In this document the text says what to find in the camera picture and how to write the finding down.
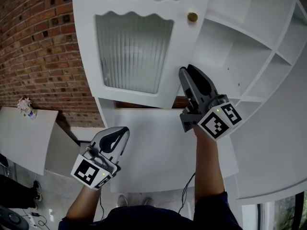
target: black cable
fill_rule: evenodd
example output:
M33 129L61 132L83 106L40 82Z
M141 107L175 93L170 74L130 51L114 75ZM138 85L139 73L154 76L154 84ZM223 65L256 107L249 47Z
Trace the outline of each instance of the black cable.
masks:
M101 217L100 220L103 220L104 216L105 216L105 209L102 207L102 204L101 204L101 192L100 192L100 196L99 196L99 203L100 203L100 207L102 208L102 217Z
M188 186L190 184L190 182L192 181L193 177L195 176L195 173L192 175L192 177L189 179L188 183L186 184L186 186L183 188L183 192L182 192L182 196L181 196L181 203L182 206L178 211L178 214L180 214L180 211L182 210L182 208L184 207L184 204L186 203L187 200L187 193L188 193Z

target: brass knob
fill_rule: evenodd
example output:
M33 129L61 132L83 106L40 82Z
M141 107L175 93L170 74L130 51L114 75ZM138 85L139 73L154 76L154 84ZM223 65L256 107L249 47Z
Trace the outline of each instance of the brass knob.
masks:
M194 12L188 13L188 20L191 22L196 22L198 19L198 15Z

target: sneaker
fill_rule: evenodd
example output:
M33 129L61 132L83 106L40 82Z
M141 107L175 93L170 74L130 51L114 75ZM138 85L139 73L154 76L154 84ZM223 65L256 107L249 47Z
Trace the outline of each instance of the sneaker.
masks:
M124 207L124 206L128 206L128 201L124 195L121 195L118 197L117 207Z
M153 201L153 199L152 199L152 198L150 198L150 197L148 197L147 199L145 199L145 201L144 201L143 205L147 205L147 206L153 206L153 207L155 207L155 206L154 206L154 201Z
M36 192L36 196L35 196L35 200L37 201L42 201L42 190L40 188L40 184L38 183L38 181L34 181L33 182L33 187L32 187L35 192Z

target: white board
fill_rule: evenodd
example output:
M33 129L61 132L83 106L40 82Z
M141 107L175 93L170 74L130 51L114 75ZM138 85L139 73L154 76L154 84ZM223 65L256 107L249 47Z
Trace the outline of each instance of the white board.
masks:
M112 192L157 192L184 188L195 172L196 138L184 133L180 110L117 110L116 126L127 126L130 138L111 180ZM223 177L238 173L229 137L218 142Z
M37 110L30 119L17 108L0 110L0 153L24 168L43 175L45 160L58 111Z

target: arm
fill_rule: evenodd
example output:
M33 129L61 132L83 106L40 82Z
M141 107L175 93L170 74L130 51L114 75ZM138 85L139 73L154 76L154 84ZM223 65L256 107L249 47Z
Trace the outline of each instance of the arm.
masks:
M94 220L101 189L93 190L83 186L81 192L69 208L66 218L73 221L92 223Z
M207 196L221 194L224 183L219 165L216 142L200 127L194 128L197 137L196 172L195 172L195 204Z

